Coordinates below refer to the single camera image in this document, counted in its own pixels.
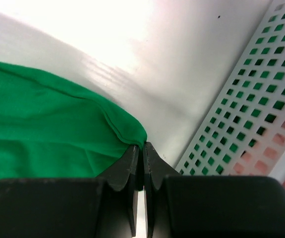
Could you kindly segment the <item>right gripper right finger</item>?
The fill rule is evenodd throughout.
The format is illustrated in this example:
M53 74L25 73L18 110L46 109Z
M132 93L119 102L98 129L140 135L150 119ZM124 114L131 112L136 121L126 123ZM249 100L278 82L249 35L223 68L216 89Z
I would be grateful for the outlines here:
M270 177L183 176L143 146L149 238L285 238L285 189Z

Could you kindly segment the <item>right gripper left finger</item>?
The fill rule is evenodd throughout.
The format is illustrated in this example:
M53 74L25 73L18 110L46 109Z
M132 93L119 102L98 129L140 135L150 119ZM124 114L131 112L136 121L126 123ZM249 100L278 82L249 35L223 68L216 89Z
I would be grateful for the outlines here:
M132 238L139 147L96 178L0 179L0 238Z

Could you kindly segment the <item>green t shirt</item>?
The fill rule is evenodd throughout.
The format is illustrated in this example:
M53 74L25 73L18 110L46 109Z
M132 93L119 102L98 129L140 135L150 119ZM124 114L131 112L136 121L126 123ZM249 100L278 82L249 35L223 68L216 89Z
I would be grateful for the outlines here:
M0 179L93 178L146 140L141 123L103 96L0 62Z

